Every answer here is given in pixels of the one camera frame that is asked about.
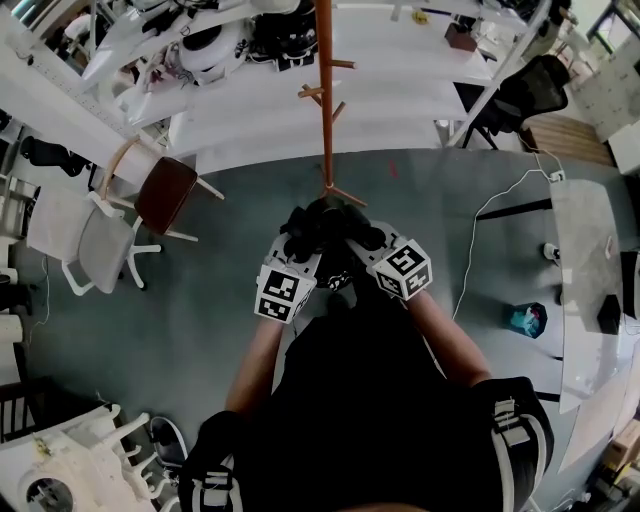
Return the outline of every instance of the wooden floor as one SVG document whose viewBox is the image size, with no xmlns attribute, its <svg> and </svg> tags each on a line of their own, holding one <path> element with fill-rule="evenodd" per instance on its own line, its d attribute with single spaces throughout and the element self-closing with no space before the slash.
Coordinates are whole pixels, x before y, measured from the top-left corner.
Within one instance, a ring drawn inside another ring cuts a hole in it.
<svg viewBox="0 0 640 512">
<path fill-rule="evenodd" d="M 596 137 L 593 126 L 558 114 L 541 114 L 527 119 L 524 140 L 534 148 L 558 158 L 569 157 L 616 167 L 609 149 Z"/>
</svg>

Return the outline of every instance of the black mesh chair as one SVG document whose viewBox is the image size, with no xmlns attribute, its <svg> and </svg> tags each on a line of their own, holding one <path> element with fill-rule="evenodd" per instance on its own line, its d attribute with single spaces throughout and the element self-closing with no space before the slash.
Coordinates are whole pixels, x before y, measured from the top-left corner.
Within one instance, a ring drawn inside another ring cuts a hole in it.
<svg viewBox="0 0 640 512">
<path fill-rule="evenodd" d="M 491 135 L 519 131 L 523 121 L 531 116 L 562 110 L 569 103 L 563 89 L 569 79 L 567 68 L 554 55 L 534 57 L 502 82 L 469 126 L 462 147 L 467 147 L 473 130 L 477 130 L 493 149 L 498 149 Z M 460 83 L 455 86 L 469 112 L 484 87 Z"/>
</svg>

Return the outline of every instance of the black shirt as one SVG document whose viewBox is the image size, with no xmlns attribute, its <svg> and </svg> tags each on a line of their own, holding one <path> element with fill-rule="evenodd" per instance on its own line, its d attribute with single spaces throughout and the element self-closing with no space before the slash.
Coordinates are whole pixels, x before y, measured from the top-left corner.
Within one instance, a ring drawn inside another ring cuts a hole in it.
<svg viewBox="0 0 640 512">
<path fill-rule="evenodd" d="M 248 512 L 379 502 L 501 510 L 486 405 L 523 389 L 548 425 L 528 379 L 459 387 L 436 368 L 399 303 L 360 306 L 311 322 L 253 423 L 225 412 L 203 424 L 181 476 L 183 510 L 182 481 L 229 453 Z"/>
</svg>

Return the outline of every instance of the shelf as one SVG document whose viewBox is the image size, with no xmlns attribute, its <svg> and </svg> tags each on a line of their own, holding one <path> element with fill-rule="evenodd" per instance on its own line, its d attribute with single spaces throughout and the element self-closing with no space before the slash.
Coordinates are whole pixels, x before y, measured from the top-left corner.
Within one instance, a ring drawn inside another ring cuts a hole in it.
<svg viewBox="0 0 640 512">
<path fill-rule="evenodd" d="M 248 2 L 226 11 L 200 11 L 189 24 L 189 31 L 193 34 L 257 14 L 259 11 Z M 181 15 L 173 26 L 184 26 L 181 21 L 184 16 L 186 15 Z M 182 39 L 182 34 L 177 28 L 169 29 L 158 36 L 154 36 L 153 32 L 143 34 L 144 24 L 145 20 L 135 9 L 130 9 L 117 19 L 84 70 L 78 92 L 84 92 L 101 80 L 110 77 L 122 66 L 145 55 L 150 56 L 168 44 Z"/>
<path fill-rule="evenodd" d="M 432 14 L 428 24 L 418 25 L 411 18 L 411 7 L 403 7 L 396 22 L 390 19 L 392 10 L 389 5 L 334 10 L 333 55 L 358 65 L 355 71 L 336 69 L 336 78 L 357 73 L 371 78 L 491 83 L 493 74 L 480 52 L 451 48 L 444 38 L 450 16 Z"/>
<path fill-rule="evenodd" d="M 431 16 L 430 23 L 421 26 L 411 19 L 410 9 L 401 12 L 398 22 L 389 20 L 390 13 L 391 8 L 384 5 L 334 11 L 334 55 L 358 65 L 356 70 L 336 68 L 336 80 L 358 83 L 363 90 L 380 80 L 388 87 L 402 88 L 412 83 L 417 89 L 423 87 L 421 83 L 434 79 L 491 83 L 491 71 L 479 52 L 465 52 L 447 44 L 444 32 L 449 16 Z M 277 73 L 270 64 L 247 63 L 226 81 L 202 87 L 173 82 L 153 92 L 139 93 L 130 102 L 127 120 L 134 128 L 140 128 L 187 109 L 209 108 L 211 104 L 238 98 L 242 100 L 238 108 L 243 109 L 243 103 L 254 101 L 247 98 L 268 102 L 272 95 L 282 93 L 290 102 L 296 102 L 303 83 L 319 83 L 317 64 Z"/>
<path fill-rule="evenodd" d="M 339 8 L 363 8 L 378 5 L 393 5 L 390 0 L 333 0 Z M 518 33 L 527 30 L 527 24 L 520 19 L 513 9 L 494 9 L 488 5 L 480 5 L 476 0 L 407 0 L 404 6 L 431 9 L 434 11 L 462 14 L 471 18 L 482 18 L 498 25 L 509 27 Z"/>
<path fill-rule="evenodd" d="M 453 83 L 444 81 L 343 81 L 334 86 L 334 107 L 340 101 L 347 106 L 334 124 L 336 143 L 337 134 L 346 129 L 343 126 L 358 131 L 361 125 L 386 125 L 393 120 L 401 129 L 403 123 L 467 117 Z M 274 91 L 268 100 L 225 95 L 225 101 L 211 102 L 207 108 L 172 118 L 168 153 L 180 158 L 238 138 L 258 138 L 269 133 L 311 130 L 321 135 L 321 127 L 320 108 L 310 98 L 292 100 L 286 91 Z"/>
<path fill-rule="evenodd" d="M 436 147 L 440 147 L 440 140 L 433 122 L 429 120 L 345 121 L 334 125 L 334 153 Z M 197 154 L 196 171 L 207 174 L 260 162 L 322 154 L 322 127 L 316 123 L 305 129 L 240 137 L 205 148 Z"/>
</svg>

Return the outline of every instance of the black device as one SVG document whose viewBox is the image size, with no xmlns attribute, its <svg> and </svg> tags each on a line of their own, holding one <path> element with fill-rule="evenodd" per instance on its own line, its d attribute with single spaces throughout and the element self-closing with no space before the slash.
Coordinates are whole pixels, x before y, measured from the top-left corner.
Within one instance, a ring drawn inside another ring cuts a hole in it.
<svg viewBox="0 0 640 512">
<path fill-rule="evenodd" d="M 640 314 L 640 253 L 623 251 L 622 263 L 622 310 L 625 315 L 638 319 Z"/>
<path fill-rule="evenodd" d="M 607 295 L 598 313 L 598 324 L 603 334 L 618 334 L 621 314 L 618 297 Z"/>
</svg>

